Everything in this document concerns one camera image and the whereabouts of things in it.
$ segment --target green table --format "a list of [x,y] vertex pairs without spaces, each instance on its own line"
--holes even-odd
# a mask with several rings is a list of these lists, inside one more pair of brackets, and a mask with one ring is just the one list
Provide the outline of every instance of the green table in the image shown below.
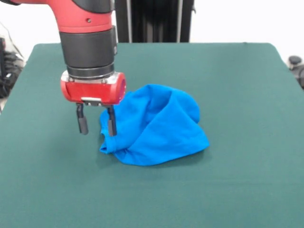
[[38,45],[0,116],[1,228],[302,228],[304,96],[270,44],[120,44],[128,89],[182,89],[211,146],[153,167],[78,133],[59,44]]

